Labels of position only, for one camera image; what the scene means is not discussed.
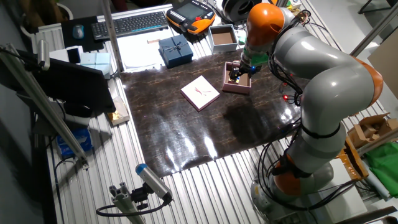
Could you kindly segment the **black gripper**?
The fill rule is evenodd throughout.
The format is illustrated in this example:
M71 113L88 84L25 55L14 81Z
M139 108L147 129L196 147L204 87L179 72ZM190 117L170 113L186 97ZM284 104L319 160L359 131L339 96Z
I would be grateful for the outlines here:
M251 78L255 73L257 73L256 66L247 65L244 62L233 62L229 72L229 82L238 84L242 75L247 74L248 78Z

